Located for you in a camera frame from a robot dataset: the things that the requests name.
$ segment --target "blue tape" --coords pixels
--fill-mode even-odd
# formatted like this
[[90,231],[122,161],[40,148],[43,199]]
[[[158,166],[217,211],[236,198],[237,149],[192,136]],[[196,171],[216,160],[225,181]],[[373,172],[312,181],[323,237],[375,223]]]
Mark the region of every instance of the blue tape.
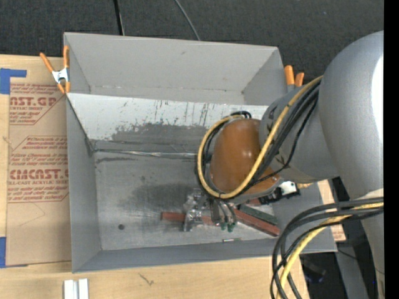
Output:
[[0,237],[0,268],[6,267],[6,238]]
[[26,77],[26,70],[0,69],[0,94],[10,94],[11,77]]

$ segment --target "black wire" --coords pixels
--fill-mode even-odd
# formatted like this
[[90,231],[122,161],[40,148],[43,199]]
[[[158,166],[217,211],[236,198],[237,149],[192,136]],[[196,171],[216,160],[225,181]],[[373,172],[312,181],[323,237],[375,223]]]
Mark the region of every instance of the black wire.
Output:
[[119,35],[124,36],[125,30],[124,30],[123,24],[122,24],[122,16],[120,15],[118,0],[113,0],[113,6],[115,8],[115,15],[117,17]]
[[[356,201],[346,201],[346,202],[340,202],[336,204],[328,204],[328,205],[321,205],[317,207],[313,207],[312,209],[308,209],[304,212],[301,212],[300,214],[296,215],[295,218],[293,218],[290,223],[286,226],[284,229],[283,233],[279,237],[279,239],[276,242],[276,245],[273,250],[273,256],[272,256],[272,267],[273,270],[277,267],[277,256],[278,256],[278,249],[281,247],[281,245],[285,245],[286,242],[286,237],[288,234],[290,234],[294,229],[298,228],[301,225],[307,224],[308,222],[316,221],[319,219],[324,219],[327,217],[332,217],[332,216],[341,216],[344,214],[348,214],[348,211],[354,211],[354,210],[342,210],[344,207],[355,207],[359,205],[364,205],[364,204],[371,204],[371,203],[377,203],[377,202],[383,202],[383,198],[373,198],[373,199],[364,199],[364,200],[356,200]],[[306,217],[311,214],[314,214],[315,212],[320,212],[320,211],[325,211],[327,209],[331,208],[338,208],[339,210],[336,212],[329,212],[325,214],[319,214],[315,215],[313,217]]]
[[[356,205],[359,204],[359,202],[367,202],[367,203],[369,203],[369,201],[356,201],[356,202],[352,202],[351,204],[353,204],[353,206],[356,206]],[[319,207],[315,207],[313,209],[315,209],[315,211],[318,212],[319,209],[321,209],[321,208],[326,208],[326,206],[334,206],[334,205],[336,205],[336,204],[325,205],[325,207],[323,207],[323,206],[320,207],[319,206]],[[326,217],[339,216],[341,214],[345,214],[345,213],[343,213],[343,211],[338,211],[338,212],[335,212],[335,213],[329,212],[329,213],[319,214],[319,215],[316,215],[316,216],[313,216],[313,217],[306,218],[306,216],[308,216],[313,209],[309,209],[308,211],[305,211],[305,212],[299,214],[298,216],[296,216],[293,220],[291,220],[291,222],[287,225],[287,227],[284,230],[284,232],[281,234],[279,240],[276,243],[274,251],[273,251],[273,256],[272,256],[272,267],[273,267],[273,270],[277,266],[278,248],[281,247],[281,245],[285,245],[286,236],[289,233],[291,233],[294,229],[298,228],[300,225],[307,224],[308,222],[311,222],[311,221],[323,219],[323,218],[326,218]]]
[[[352,217],[347,218],[345,221],[363,220],[363,219],[367,219],[367,218],[369,218],[369,217],[373,217],[373,216],[379,215],[379,214],[383,213],[383,208],[378,208],[378,210],[373,210],[373,209],[371,209],[371,211],[372,211],[372,212],[370,212],[369,214],[365,214],[365,215],[362,215],[362,216],[353,215]],[[286,251],[285,251],[285,243],[283,243],[283,244],[281,245],[281,256],[282,256],[282,258],[284,258],[284,261],[281,262],[282,265],[284,265],[284,263],[286,262],[288,256],[290,256],[290,254],[294,251],[295,246],[305,237],[304,235],[305,235],[305,234],[302,234],[300,237],[298,237],[298,238],[294,241],[294,243],[290,246],[290,248],[289,248],[289,250],[287,251],[287,253],[286,253]],[[289,285],[291,286],[292,291],[294,292],[294,295],[296,296],[296,298],[297,298],[297,299],[301,299],[301,296],[300,296],[300,294],[299,294],[299,292],[298,292],[298,290],[297,290],[297,288],[296,288],[296,286],[295,286],[295,282],[294,282],[294,280],[292,279],[292,276],[291,276],[290,273],[288,274],[287,279],[288,279]]]
[[[379,214],[383,213],[383,207],[378,207],[376,209],[364,209],[364,211],[365,211],[365,214],[363,214],[363,215],[358,215],[358,214],[352,215],[351,217],[344,218],[344,219],[342,219],[339,222],[321,224],[321,225],[318,225],[316,227],[313,227],[313,228],[307,230],[306,232],[302,233],[298,238],[296,238],[296,240],[291,244],[291,246],[290,246],[290,248],[289,248],[289,250],[287,252],[284,251],[285,245],[283,244],[281,246],[282,247],[282,252],[281,252],[282,259],[281,259],[280,263],[276,266],[276,268],[273,269],[274,273],[273,273],[273,277],[272,277],[272,281],[271,281],[271,296],[274,298],[274,294],[272,293],[273,282],[276,283],[277,289],[279,290],[280,294],[284,293],[284,289],[282,289],[281,283],[279,283],[279,280],[277,278],[278,277],[278,271],[281,269],[281,267],[283,265],[285,265],[287,263],[288,257],[291,255],[291,253],[293,253],[293,251],[295,250],[297,244],[299,244],[299,242],[301,242],[301,240],[307,234],[309,234],[310,232],[312,232],[314,230],[323,228],[323,227],[328,227],[328,226],[341,224],[344,221],[345,222],[346,221],[353,221],[353,220],[358,221],[358,220],[363,220],[363,219],[367,219],[367,218],[379,215]],[[288,278],[289,284],[290,284],[290,286],[292,288],[292,291],[294,292],[296,298],[297,299],[301,299],[302,297],[300,296],[299,292],[297,291],[297,288],[295,286],[295,283],[294,283],[290,273],[288,274],[287,278]]]
[[296,136],[295,136],[294,143],[293,143],[293,145],[292,145],[292,148],[291,148],[291,152],[290,152],[290,154],[289,154],[289,157],[288,157],[286,163],[283,165],[283,167],[280,168],[280,169],[277,170],[277,171],[274,171],[273,173],[271,173],[271,174],[269,174],[269,175],[267,175],[267,176],[264,176],[264,177],[258,179],[257,181],[253,181],[253,182],[249,183],[249,184],[244,188],[243,192],[247,191],[248,189],[250,189],[251,187],[255,186],[256,184],[259,184],[260,182],[265,181],[265,180],[267,180],[268,178],[271,178],[271,177],[277,175],[277,174],[280,173],[282,170],[284,170],[284,169],[287,168],[287,166],[288,166],[289,163],[291,162],[292,157],[294,156],[295,149],[296,149],[296,146],[297,146],[297,144],[298,144],[299,137],[300,137],[300,135],[302,134],[302,132],[303,132],[305,126],[306,126],[306,123],[309,121],[310,116],[312,115],[313,111],[314,111],[315,108],[316,108],[317,100],[318,100],[318,98],[316,97],[316,98],[314,99],[314,104],[312,105],[312,107],[310,108],[310,110],[307,112],[306,117],[305,117],[304,121],[302,122],[302,125],[300,126],[300,128],[299,128],[299,130],[298,130],[298,132],[297,132],[297,134],[296,134]]
[[177,6],[179,7],[181,13],[183,13],[184,17],[186,18],[188,24],[189,24],[190,27],[191,27],[191,30],[192,30],[192,31],[194,32],[194,34],[195,34],[197,40],[198,40],[198,41],[201,41],[201,38],[200,38],[200,36],[198,35],[197,30],[194,28],[193,23],[191,23],[190,18],[188,17],[186,11],[183,9],[183,6],[181,6],[179,0],[174,0],[174,1],[176,2]]
[[245,118],[252,118],[252,115],[248,111],[236,111],[230,114],[230,116],[233,115],[244,115]]
[[264,170],[271,164],[284,140],[287,138],[295,123],[300,119],[303,112],[319,95],[317,89],[319,85],[320,82],[315,84],[311,89],[305,92],[305,94],[303,94],[303,96],[301,96],[301,98],[298,99],[298,101],[296,101],[295,104],[291,107],[287,121],[282,127],[280,127],[278,137],[274,139],[271,149],[267,152],[267,155],[264,158],[263,165],[259,167],[259,172],[257,176],[254,177],[255,181],[259,179],[259,176],[263,174]]
[[[275,176],[276,174],[278,174],[279,172],[281,172],[283,169],[285,169],[285,168],[288,166],[288,164],[291,162],[291,159],[292,159],[292,157],[293,157],[293,155],[294,155],[294,151],[295,151],[295,148],[296,148],[296,145],[297,145],[299,136],[300,136],[300,134],[302,133],[303,129],[305,128],[306,123],[308,122],[308,120],[309,120],[311,114],[313,113],[313,111],[314,111],[314,109],[315,109],[315,107],[316,107],[316,105],[317,105],[318,94],[319,94],[317,88],[319,87],[319,85],[320,85],[320,83],[317,83],[317,84],[313,85],[308,91],[305,92],[305,94],[303,94],[303,96],[300,97],[300,99],[298,99],[298,101],[296,101],[296,104],[291,108],[292,111],[291,111],[291,114],[290,114],[290,116],[289,116],[289,119],[288,119],[287,123],[283,126],[283,130],[280,132],[280,134],[283,134],[283,136],[281,136],[281,137],[279,138],[279,141],[282,143],[282,142],[285,140],[287,134],[290,132],[291,128],[294,126],[294,124],[296,123],[296,121],[297,121],[297,120],[300,118],[300,116],[302,115],[303,111],[304,111],[310,104],[313,103],[313,106],[311,107],[311,109],[309,110],[308,114],[306,115],[304,121],[302,122],[302,125],[301,125],[301,127],[300,127],[300,130],[299,130],[299,131],[297,132],[297,134],[296,134],[296,137],[295,137],[295,140],[294,140],[294,144],[293,144],[293,147],[292,147],[292,149],[291,149],[291,153],[290,153],[289,159],[287,160],[287,163],[286,163],[285,165],[283,165],[283,167],[282,167],[281,169],[279,169],[278,171],[275,171],[275,172],[273,172],[272,174],[269,174],[269,175],[267,175],[267,176],[265,176],[265,177],[263,177],[263,178],[261,178],[261,179],[258,179],[258,180],[255,180],[255,181],[254,181],[254,179],[256,179],[256,178],[253,178],[253,179],[248,183],[248,185],[247,185],[241,192],[239,192],[238,194],[235,195],[235,197],[237,197],[237,196],[243,194],[243,193],[246,192],[248,189],[250,189],[250,188],[253,187],[254,185],[260,183],[261,181],[265,181],[266,179],[268,179],[268,178],[270,178],[270,177],[272,177],[272,176]],[[232,113],[231,115],[237,115],[237,114],[242,114],[242,115],[244,115],[244,116],[246,117],[246,114],[250,114],[250,113],[247,112],[247,111],[239,111],[239,112],[234,112],[234,113]],[[209,147],[210,147],[210,145],[211,145],[211,141],[210,141],[210,140],[213,139],[213,137],[215,136],[215,134],[216,134],[226,123],[223,123],[222,125],[219,125],[219,127],[217,127],[217,128],[212,132],[212,134],[210,134],[210,135],[208,136],[207,142],[205,143],[206,149],[205,149],[204,152],[203,152],[203,159],[202,159],[202,160],[203,160],[203,174],[204,174],[204,172],[205,172],[205,164],[206,164],[206,163],[205,163],[205,159],[206,159],[206,157],[207,157],[207,155],[208,155]],[[275,142],[275,144],[273,145],[272,149],[273,149],[273,151],[277,151],[277,150],[279,149],[279,146],[277,147],[276,142]],[[223,193],[224,193],[224,192],[220,191],[220,190],[217,189],[217,188],[216,188],[215,190],[216,190],[219,194],[223,194]]]

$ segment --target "yellow cable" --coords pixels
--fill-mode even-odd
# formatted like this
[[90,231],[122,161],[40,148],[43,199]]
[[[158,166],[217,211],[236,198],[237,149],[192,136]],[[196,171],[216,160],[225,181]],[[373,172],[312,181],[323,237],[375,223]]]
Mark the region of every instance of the yellow cable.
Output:
[[224,123],[224,121],[226,121],[226,118],[218,121],[216,124],[214,124],[212,126],[212,128],[209,129],[209,131],[205,134],[200,146],[199,146],[199,150],[198,150],[198,159],[197,159],[197,170],[198,170],[198,176],[199,176],[199,180],[201,181],[202,186],[205,188],[205,190],[212,196],[217,197],[217,198],[221,198],[221,199],[229,199],[229,198],[233,198],[234,196],[238,195],[246,186],[247,184],[250,182],[250,180],[252,179],[252,177],[255,175],[255,172],[257,171],[259,165],[262,163],[264,156],[266,155],[267,150],[270,147],[270,144],[272,143],[273,139],[274,139],[274,135],[277,133],[280,124],[282,123],[284,117],[287,115],[288,111],[290,110],[291,106],[298,101],[298,99],[311,87],[313,87],[316,83],[318,83],[323,76],[315,78],[313,81],[309,82],[307,85],[304,85],[293,97],[292,99],[290,99],[290,101],[288,102],[288,104],[284,107],[284,109],[281,111],[281,114],[279,115],[279,117],[277,118],[274,126],[272,127],[272,130],[269,133],[269,136],[267,137],[267,140],[265,142],[265,144],[262,147],[261,152],[259,153],[254,166],[252,167],[251,171],[249,172],[249,174],[247,175],[247,177],[245,178],[245,180],[232,192],[223,192],[222,194],[220,194],[217,191],[214,191],[212,188],[210,188],[210,186],[208,185],[208,183],[205,181],[205,178],[203,176],[203,171],[202,171],[202,154],[203,154],[203,150],[204,150],[204,146],[205,143],[209,137],[209,135],[211,134],[211,132],[218,127],[220,124]]
[[[367,205],[362,205],[362,206],[357,206],[354,207],[353,209],[365,209],[365,208],[374,208],[374,207],[381,207],[383,206],[384,203],[383,202],[378,202],[378,203],[374,203],[374,204],[367,204]],[[344,215],[344,216],[335,216],[332,218],[328,218],[326,221],[323,221],[323,223],[321,223],[321,225],[324,224],[333,224],[333,223],[338,223],[340,222],[342,219],[348,218],[352,215]],[[306,245],[314,238],[316,237],[320,232],[322,232],[324,229],[326,229],[327,227],[321,227],[319,229],[313,230],[311,232],[309,232],[304,239],[302,239],[302,241],[297,245],[297,247],[295,248],[294,252],[291,254],[291,256],[289,257],[286,266],[284,267],[284,270],[281,274],[280,277],[280,283],[281,283],[281,287],[284,289],[284,286],[286,285],[286,281],[287,281],[287,277],[288,274],[292,268],[292,265],[294,264],[294,262],[297,260],[299,254],[303,251],[303,249],[306,247]],[[277,294],[276,299],[280,299],[280,293]]]

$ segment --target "dark floor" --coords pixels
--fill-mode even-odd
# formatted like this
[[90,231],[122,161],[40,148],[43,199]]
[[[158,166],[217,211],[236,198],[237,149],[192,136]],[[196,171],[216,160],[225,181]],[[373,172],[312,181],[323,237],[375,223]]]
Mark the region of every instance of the dark floor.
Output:
[[[305,80],[349,43],[384,28],[384,0],[179,0],[202,40],[278,46]],[[196,39],[173,0],[119,0],[128,36]],[[65,31],[118,34],[112,0],[0,0],[0,53],[60,56]],[[344,298],[334,255],[313,299]]]

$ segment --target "cable bundle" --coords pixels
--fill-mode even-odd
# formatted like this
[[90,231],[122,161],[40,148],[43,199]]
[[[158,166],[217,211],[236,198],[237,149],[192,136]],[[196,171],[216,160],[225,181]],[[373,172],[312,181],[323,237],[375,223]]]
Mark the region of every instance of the cable bundle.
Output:
[[[327,204],[318,207],[314,207],[307,211],[300,213],[295,216],[293,220],[288,223],[283,233],[280,235],[276,242],[272,255],[272,267],[273,267],[273,278],[270,286],[270,294],[272,299],[288,299],[284,285],[288,280],[289,285],[294,292],[297,299],[301,296],[297,291],[295,283],[290,275],[290,269],[292,264],[298,258],[301,251],[306,245],[326,227],[341,224],[345,221],[362,220],[372,216],[376,216],[383,213],[383,197],[371,198],[371,199],[358,199],[355,201],[339,202],[335,204]],[[301,234],[286,250],[287,236],[296,230],[298,227],[308,224],[310,222],[319,221],[326,219],[323,223],[315,226],[312,229]],[[281,261],[277,263],[277,258],[281,253]],[[279,277],[279,271],[284,268],[281,276]],[[274,283],[277,287],[277,295],[274,294]]]
[[[313,113],[317,99],[319,95],[318,86],[321,81],[322,77],[318,77],[313,81],[309,82],[307,85],[304,85],[287,103],[287,105],[282,110],[281,114],[278,116],[277,120],[275,121],[273,127],[271,128],[267,140],[265,141],[259,156],[257,157],[251,171],[245,178],[245,180],[232,192],[223,192],[219,189],[213,189],[205,180],[205,166],[207,158],[208,158],[208,151],[209,147],[211,146],[211,141],[217,132],[222,129],[222,127],[230,122],[235,118],[251,118],[247,112],[236,112],[233,113],[231,116],[227,116],[222,120],[215,123],[205,134],[199,149],[198,149],[198,159],[197,159],[197,175],[199,181],[204,188],[204,190],[212,197],[218,199],[231,199],[234,198],[248,189],[253,187],[254,185],[260,183],[261,181],[265,181],[268,178],[275,176],[283,169],[288,167],[290,163],[294,151],[296,148],[297,141],[299,139],[300,134],[304,130],[306,123],[309,121],[311,114]],[[287,162],[283,167],[272,174],[264,176],[263,178],[258,178],[260,174],[264,172],[264,170],[270,165],[271,161],[273,160],[274,156],[278,152],[281,144],[286,139],[287,135],[291,131],[292,127],[295,123],[301,118],[304,112],[307,114],[304,118],[304,121],[301,124],[299,131],[296,134],[294,144],[291,149],[291,153]]]

